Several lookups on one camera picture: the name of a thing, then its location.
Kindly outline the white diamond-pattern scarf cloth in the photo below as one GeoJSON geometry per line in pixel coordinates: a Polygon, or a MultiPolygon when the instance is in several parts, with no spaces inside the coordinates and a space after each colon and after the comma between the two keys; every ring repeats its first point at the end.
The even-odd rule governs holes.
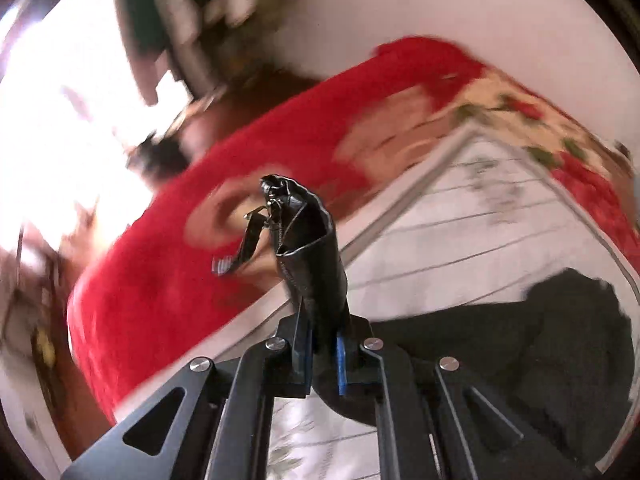
{"type": "MultiPolygon", "coordinates": [[[[604,429],[591,416],[622,408],[604,451],[588,465],[612,463],[630,436],[639,414],[639,275],[563,191],[561,185],[528,160],[524,150],[497,139],[497,131],[471,122],[454,130],[426,162],[410,169],[372,203],[338,225],[346,260],[349,307],[374,322],[412,318],[462,304],[515,301],[536,283],[574,269],[596,282],[596,292],[611,290],[617,318],[630,323],[614,339],[634,348],[631,383],[622,400],[587,408],[588,426],[604,429]]],[[[216,362],[240,356],[250,344],[274,333],[277,322],[293,313],[283,284],[224,328],[155,373],[115,410],[121,422],[178,372],[186,358],[209,356],[216,362]]],[[[277,400],[271,433],[268,479],[379,479],[375,430],[341,415],[330,415],[315,393],[307,400],[277,400]]]]}

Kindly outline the black bag on floor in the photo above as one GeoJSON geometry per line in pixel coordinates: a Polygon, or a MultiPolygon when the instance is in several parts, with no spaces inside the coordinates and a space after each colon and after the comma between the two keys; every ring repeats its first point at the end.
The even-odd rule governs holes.
{"type": "Polygon", "coordinates": [[[178,140],[172,136],[157,140],[153,133],[128,152],[126,161],[126,168],[149,185],[170,180],[189,166],[190,159],[181,151],[178,140]]]}

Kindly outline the red floral blanket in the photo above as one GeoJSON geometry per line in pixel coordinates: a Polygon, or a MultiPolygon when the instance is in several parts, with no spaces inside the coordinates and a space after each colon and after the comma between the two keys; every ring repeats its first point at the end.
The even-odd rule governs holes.
{"type": "Polygon", "coordinates": [[[205,271],[239,244],[233,211],[264,174],[310,186],[344,219],[472,117],[486,118],[512,145],[541,150],[552,177],[638,262],[639,231],[613,182],[624,162],[604,162],[573,118],[455,44],[402,38],[216,143],[82,272],[67,326],[73,358],[105,416],[114,419],[156,373],[276,282],[268,262],[242,278],[205,271]]]}

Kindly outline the black leather jacket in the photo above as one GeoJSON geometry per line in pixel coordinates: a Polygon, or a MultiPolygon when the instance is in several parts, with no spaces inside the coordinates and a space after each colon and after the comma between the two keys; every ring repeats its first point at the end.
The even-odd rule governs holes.
{"type": "MultiPolygon", "coordinates": [[[[294,309],[290,316],[296,318],[299,348],[292,365],[304,378],[306,396],[315,393],[332,413],[376,430],[372,403],[344,393],[338,382],[345,342],[357,338],[352,320],[364,317],[349,310],[335,222],[317,195],[291,179],[270,174],[258,191],[264,201],[248,214],[238,252],[215,269],[227,275],[244,266],[260,233],[268,230],[294,309]]],[[[631,344],[614,341],[625,330],[630,334],[630,323],[614,313],[618,301],[612,289],[596,292],[595,282],[566,269],[534,284],[515,303],[520,313],[494,302],[405,321],[364,319],[375,337],[413,359],[459,360],[578,466],[582,479],[595,479],[599,471],[587,458],[604,451],[605,437],[613,437],[614,422],[624,415],[620,406],[610,405],[604,415],[591,416],[604,422],[604,429],[585,433],[580,430],[588,426],[587,408],[605,400],[620,403],[634,368],[631,344]]]]}

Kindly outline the clothes rack with garments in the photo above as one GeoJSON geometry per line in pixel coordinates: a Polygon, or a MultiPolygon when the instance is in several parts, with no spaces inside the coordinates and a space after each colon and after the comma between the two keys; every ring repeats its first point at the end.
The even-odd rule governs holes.
{"type": "Polygon", "coordinates": [[[114,0],[127,61],[153,106],[165,73],[200,98],[276,67],[274,38],[294,0],[114,0]]]}

